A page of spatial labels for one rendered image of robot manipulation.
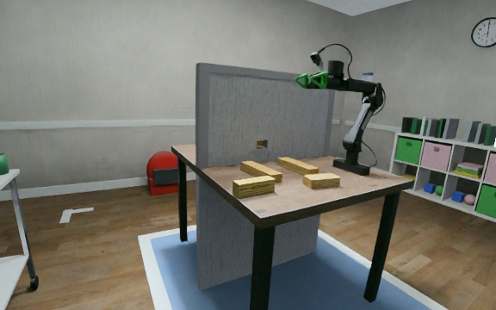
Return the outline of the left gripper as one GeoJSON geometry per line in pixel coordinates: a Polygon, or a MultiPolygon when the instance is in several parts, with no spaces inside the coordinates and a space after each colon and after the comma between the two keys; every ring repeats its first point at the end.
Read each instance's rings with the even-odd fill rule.
{"type": "MultiPolygon", "coordinates": [[[[320,58],[321,58],[321,56],[320,56],[320,58]]],[[[321,58],[321,61],[319,62],[319,64],[320,64],[319,65],[319,73],[316,72],[316,75],[315,74],[310,75],[310,81],[313,82],[313,84],[308,84],[308,78],[307,78],[308,73],[303,74],[299,77],[296,77],[295,82],[298,83],[303,89],[310,89],[310,90],[325,89],[325,88],[330,89],[332,87],[331,84],[333,83],[332,77],[329,77],[329,79],[328,79],[329,72],[324,72],[325,63],[324,63],[322,58],[321,58]],[[301,82],[298,81],[298,79],[300,79],[300,78],[304,78],[304,84],[302,84],[301,82]]]]}

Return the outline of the grey panel wall with slot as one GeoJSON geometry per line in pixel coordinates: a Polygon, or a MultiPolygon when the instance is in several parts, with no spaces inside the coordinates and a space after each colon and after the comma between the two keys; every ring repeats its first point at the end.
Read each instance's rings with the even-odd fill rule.
{"type": "MultiPolygon", "coordinates": [[[[335,90],[303,89],[301,75],[197,63],[195,166],[328,156],[335,90]],[[254,152],[255,139],[270,139],[270,149],[254,152]]],[[[252,275],[255,226],[197,174],[195,191],[200,292],[252,275]]],[[[319,221],[276,226],[271,268],[314,253],[319,221]]]]}

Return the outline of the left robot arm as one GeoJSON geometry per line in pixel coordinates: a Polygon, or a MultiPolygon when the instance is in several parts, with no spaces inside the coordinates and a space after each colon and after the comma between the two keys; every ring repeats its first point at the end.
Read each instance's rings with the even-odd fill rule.
{"type": "Polygon", "coordinates": [[[365,92],[363,93],[362,97],[363,105],[361,111],[356,118],[352,129],[348,132],[348,134],[345,135],[343,140],[343,147],[345,150],[347,150],[346,158],[333,159],[333,162],[344,164],[361,171],[370,170],[370,167],[359,164],[357,160],[358,153],[362,151],[361,139],[363,137],[363,132],[369,122],[369,119],[375,112],[375,110],[383,104],[381,83],[366,83],[362,81],[356,81],[352,78],[344,78],[344,62],[341,62],[339,60],[329,60],[327,71],[329,72],[329,76],[333,76],[333,83],[331,84],[332,87],[329,90],[354,90],[353,92],[365,92]],[[366,92],[369,92],[369,95],[366,92]],[[372,95],[374,93],[375,95],[372,95]]]}

